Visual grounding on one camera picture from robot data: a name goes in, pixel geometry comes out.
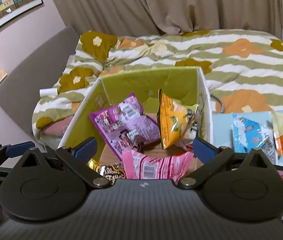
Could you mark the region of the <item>purple snack bag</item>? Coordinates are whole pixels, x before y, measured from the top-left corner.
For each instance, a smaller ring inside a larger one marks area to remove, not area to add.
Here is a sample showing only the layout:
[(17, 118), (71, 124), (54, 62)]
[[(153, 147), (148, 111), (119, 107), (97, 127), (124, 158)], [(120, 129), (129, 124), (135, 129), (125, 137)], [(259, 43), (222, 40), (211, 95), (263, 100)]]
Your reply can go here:
[(139, 151), (160, 140), (158, 124), (144, 114), (143, 106), (133, 93), (121, 103), (91, 113), (89, 117), (120, 160), (123, 151)]

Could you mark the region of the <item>light blue white snack bag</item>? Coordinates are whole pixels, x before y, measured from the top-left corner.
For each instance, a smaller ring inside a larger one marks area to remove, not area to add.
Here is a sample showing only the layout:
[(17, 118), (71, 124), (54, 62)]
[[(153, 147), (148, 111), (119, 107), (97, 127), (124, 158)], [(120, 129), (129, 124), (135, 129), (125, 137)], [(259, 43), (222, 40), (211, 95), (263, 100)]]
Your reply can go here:
[(272, 129), (238, 114), (231, 115), (233, 149), (238, 153), (249, 153), (253, 148), (260, 148), (270, 162), (278, 163), (278, 153)]

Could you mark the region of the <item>light blue floral cloth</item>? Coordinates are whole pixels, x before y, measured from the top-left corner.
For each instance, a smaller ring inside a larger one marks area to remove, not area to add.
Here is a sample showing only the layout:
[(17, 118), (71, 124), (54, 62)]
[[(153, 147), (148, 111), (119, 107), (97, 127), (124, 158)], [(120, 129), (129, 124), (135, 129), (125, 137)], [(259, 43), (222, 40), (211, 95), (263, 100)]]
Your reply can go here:
[(214, 114), (212, 123), (213, 144), (216, 147), (228, 146), (239, 153), (248, 153), (252, 148), (259, 147), (283, 179), (283, 155), (277, 153), (270, 111)]

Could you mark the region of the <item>white tube on bed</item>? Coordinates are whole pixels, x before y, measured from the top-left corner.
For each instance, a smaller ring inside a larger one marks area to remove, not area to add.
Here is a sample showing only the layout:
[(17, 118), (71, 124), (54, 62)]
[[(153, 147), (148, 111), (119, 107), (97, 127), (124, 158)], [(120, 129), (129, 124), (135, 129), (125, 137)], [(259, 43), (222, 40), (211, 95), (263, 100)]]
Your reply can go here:
[(39, 94), (41, 98), (47, 97), (47, 96), (57, 96), (58, 95), (58, 89), (57, 88), (45, 88), (40, 89)]

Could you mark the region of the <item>green cardboard box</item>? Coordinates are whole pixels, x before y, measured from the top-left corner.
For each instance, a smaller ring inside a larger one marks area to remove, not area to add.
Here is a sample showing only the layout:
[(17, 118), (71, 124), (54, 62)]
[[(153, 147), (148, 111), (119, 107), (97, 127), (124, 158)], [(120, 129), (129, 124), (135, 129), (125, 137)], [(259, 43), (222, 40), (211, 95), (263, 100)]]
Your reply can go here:
[(116, 105), (133, 93), (145, 113), (157, 113), (158, 92), (185, 105), (199, 104), (202, 124), (200, 137), (213, 143), (213, 124), (210, 93), (203, 71), (199, 67), (164, 67), (129, 70), (99, 77), (85, 92), (84, 100), (67, 127), (59, 147), (75, 147), (89, 137), (97, 140), (97, 158), (100, 158), (105, 141), (93, 125), (89, 114)]

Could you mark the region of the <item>pink pillow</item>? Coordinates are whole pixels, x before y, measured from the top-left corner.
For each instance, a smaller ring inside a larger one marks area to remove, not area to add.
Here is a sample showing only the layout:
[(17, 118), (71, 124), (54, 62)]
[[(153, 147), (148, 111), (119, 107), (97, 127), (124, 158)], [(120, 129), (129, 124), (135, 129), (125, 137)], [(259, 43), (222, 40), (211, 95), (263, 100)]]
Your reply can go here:
[(49, 124), (45, 126), (42, 129), (42, 132), (46, 135), (53, 135), (57, 137), (63, 137), (65, 131), (67, 130), (69, 124), (71, 123), (73, 119), (73, 115), (68, 116), (62, 120), (53, 122), (52, 124)]

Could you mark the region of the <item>brown gold pillows snack bag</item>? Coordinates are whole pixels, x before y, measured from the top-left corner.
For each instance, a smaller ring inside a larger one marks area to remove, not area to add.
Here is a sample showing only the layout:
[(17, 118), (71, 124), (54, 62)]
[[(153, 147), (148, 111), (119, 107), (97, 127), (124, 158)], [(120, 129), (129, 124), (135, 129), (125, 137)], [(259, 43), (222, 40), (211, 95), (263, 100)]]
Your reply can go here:
[(86, 165), (113, 184), (117, 179), (126, 179), (126, 172), (122, 162), (104, 165), (92, 158), (86, 163)]

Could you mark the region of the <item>grey bed headboard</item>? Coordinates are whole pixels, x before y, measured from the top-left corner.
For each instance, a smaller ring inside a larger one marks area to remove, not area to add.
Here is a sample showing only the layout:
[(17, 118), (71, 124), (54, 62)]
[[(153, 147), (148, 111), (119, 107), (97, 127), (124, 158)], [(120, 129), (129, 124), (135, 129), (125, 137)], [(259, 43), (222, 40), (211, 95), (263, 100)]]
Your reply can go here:
[(26, 57), (0, 84), (0, 107), (17, 126), (33, 136), (32, 116), (39, 91), (52, 88), (75, 53), (79, 34), (70, 25)]

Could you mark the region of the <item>yellow chips bag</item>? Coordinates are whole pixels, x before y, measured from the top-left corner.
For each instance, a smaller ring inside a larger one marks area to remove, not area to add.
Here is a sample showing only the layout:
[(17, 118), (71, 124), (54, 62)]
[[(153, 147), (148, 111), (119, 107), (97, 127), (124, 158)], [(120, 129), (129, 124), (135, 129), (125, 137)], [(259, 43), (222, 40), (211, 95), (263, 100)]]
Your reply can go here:
[(166, 150), (174, 145), (185, 151), (192, 151), (192, 142), (201, 127), (199, 104), (184, 105), (162, 90), (159, 90), (158, 99), (157, 122), (162, 149)]

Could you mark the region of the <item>pink striped snack bag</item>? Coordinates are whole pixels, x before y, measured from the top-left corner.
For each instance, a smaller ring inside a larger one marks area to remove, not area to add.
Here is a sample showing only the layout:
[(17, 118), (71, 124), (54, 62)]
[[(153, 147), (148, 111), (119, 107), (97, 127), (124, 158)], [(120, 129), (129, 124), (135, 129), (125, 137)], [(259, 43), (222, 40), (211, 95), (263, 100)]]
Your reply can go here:
[(122, 153), (127, 179), (172, 179), (175, 184), (186, 174), (192, 159), (192, 152), (161, 159), (134, 150)]

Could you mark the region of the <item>beige curtain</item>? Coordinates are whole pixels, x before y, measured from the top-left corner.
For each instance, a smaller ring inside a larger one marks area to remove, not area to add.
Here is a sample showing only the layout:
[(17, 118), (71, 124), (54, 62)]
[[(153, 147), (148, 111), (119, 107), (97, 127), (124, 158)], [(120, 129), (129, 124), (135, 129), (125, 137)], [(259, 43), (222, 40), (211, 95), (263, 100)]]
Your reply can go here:
[(116, 36), (205, 29), (259, 30), (281, 36), (280, 0), (53, 0), (63, 22)]

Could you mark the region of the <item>floral striped quilt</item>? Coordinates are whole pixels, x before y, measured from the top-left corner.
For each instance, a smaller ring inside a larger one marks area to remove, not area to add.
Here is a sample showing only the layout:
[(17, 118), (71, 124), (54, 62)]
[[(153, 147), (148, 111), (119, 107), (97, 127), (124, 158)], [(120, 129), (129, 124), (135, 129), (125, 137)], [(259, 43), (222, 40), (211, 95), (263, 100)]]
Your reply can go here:
[(199, 30), (182, 35), (117, 37), (88, 31), (54, 85), (57, 96), (41, 98), (32, 116), (35, 139), (50, 147), (62, 137), (42, 129), (75, 115), (88, 87), (103, 75), (160, 67), (200, 67), (209, 92), (221, 99), (214, 112), (283, 110), (283, 41), (243, 29)]

